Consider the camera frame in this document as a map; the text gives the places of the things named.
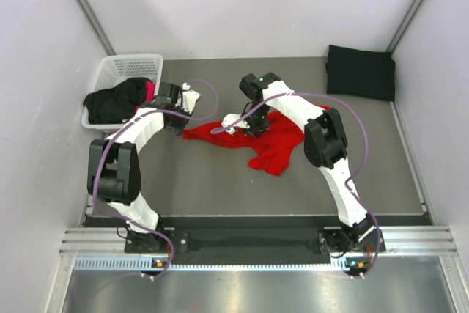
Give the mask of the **red t shirt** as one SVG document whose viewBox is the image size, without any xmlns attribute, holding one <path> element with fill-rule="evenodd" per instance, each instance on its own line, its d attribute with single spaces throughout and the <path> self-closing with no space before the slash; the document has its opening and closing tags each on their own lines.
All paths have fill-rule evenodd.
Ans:
<svg viewBox="0 0 469 313">
<path fill-rule="evenodd" d="M 248 162 L 248 167 L 278 177 L 288 168 L 292 151 L 304 141 L 304 133 L 278 111 L 269 113 L 267 118 L 270 128 L 259 137 L 247 136 L 240 130 L 232 135 L 226 132 L 212 134 L 211 130 L 221 126 L 220 121 L 184 130 L 182 137 L 228 149 L 249 147 L 256 153 L 256 157 Z"/>
</svg>

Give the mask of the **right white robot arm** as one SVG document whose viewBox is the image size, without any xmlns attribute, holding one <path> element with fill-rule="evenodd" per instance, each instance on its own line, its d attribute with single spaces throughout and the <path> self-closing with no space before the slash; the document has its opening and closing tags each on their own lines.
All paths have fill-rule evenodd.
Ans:
<svg viewBox="0 0 469 313">
<path fill-rule="evenodd" d="M 359 199 L 352 181 L 347 158 L 348 141 L 340 113 L 316 106 L 290 89 L 276 74 L 260 78 L 250 73 L 241 79 L 239 88 L 252 102 L 239 127 L 248 135 L 261 136 L 267 131 L 270 108 L 282 113 L 303 131 L 304 153 L 310 164 L 324 176 L 343 224 L 344 249 L 361 250 L 370 239 L 376 239 L 376 249 L 382 242 L 377 219 Z"/>
</svg>

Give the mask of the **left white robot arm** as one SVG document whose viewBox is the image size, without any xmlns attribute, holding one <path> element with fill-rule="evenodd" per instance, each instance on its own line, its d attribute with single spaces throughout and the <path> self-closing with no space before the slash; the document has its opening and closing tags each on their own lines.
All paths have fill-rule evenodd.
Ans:
<svg viewBox="0 0 469 313">
<path fill-rule="evenodd" d="M 188 83 L 164 83 L 117 132 L 90 144 L 88 192 L 125 221 L 129 252 L 151 253 L 169 247 L 160 216 L 141 192 L 139 152 L 162 130 L 181 134 L 199 98 Z"/>
</svg>

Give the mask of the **pink garment in basket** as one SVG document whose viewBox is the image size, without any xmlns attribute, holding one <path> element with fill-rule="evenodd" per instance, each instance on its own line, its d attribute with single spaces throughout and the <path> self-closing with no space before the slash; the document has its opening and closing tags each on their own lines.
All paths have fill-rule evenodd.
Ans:
<svg viewBox="0 0 469 313">
<path fill-rule="evenodd" d="M 152 81 L 147 81 L 146 82 L 146 101 L 150 101 L 153 99 L 155 95 L 155 88 L 156 85 Z"/>
</svg>

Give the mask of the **black t shirt in basket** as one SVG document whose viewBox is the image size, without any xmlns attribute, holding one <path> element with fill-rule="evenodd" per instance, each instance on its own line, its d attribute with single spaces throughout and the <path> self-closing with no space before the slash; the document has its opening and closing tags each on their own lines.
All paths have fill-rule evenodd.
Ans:
<svg viewBox="0 0 469 313">
<path fill-rule="evenodd" d="M 89 124 L 122 124 L 128 121 L 146 102 L 147 81 L 150 80 L 143 77 L 129 78 L 113 88 L 88 94 L 83 105 L 88 111 Z"/>
</svg>

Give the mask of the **white plastic laundry basket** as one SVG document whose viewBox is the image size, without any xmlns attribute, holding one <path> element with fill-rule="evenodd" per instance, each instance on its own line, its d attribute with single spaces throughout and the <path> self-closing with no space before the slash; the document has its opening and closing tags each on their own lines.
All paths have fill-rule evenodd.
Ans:
<svg viewBox="0 0 469 313">
<path fill-rule="evenodd" d="M 163 70 L 163 57 L 159 54 L 125 54 L 107 56 L 100 61 L 90 93 L 110 89 L 129 78 L 148 78 L 156 84 L 158 92 Z M 88 122 L 88 111 L 84 107 L 81 124 L 86 129 L 109 132 L 120 129 L 122 124 L 91 125 Z"/>
</svg>

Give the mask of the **folded black t shirt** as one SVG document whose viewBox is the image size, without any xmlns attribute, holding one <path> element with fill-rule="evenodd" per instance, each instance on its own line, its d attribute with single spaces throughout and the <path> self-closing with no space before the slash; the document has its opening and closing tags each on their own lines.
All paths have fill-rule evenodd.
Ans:
<svg viewBox="0 0 469 313">
<path fill-rule="evenodd" d="M 328 47 L 327 93 L 395 101 L 396 63 L 389 52 Z"/>
</svg>

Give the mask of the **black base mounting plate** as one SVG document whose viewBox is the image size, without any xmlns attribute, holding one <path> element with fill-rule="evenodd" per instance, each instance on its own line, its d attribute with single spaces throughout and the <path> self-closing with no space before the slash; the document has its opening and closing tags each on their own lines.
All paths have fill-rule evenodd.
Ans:
<svg viewBox="0 0 469 313">
<path fill-rule="evenodd" d="M 332 227 L 245 227 L 165 229 L 174 246 L 175 265 L 309 265 L 357 254 L 384 251 L 377 230 L 365 236 Z"/>
</svg>

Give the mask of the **aluminium frame rail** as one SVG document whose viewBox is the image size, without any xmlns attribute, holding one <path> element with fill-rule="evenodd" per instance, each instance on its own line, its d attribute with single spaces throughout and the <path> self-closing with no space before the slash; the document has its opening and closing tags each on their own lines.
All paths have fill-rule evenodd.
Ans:
<svg viewBox="0 0 469 313">
<path fill-rule="evenodd" d="M 380 250 L 385 255 L 440 255 L 457 251 L 450 230 L 436 226 L 381 227 Z M 202 248 L 294 249 L 310 253 L 321 251 L 321 237 L 334 229 L 315 228 L 179 228 L 167 229 L 177 254 Z M 114 227 L 70 228 L 65 231 L 59 253 L 62 255 L 108 256 L 165 254 L 164 240 L 148 246 L 125 238 L 125 231 Z"/>
</svg>

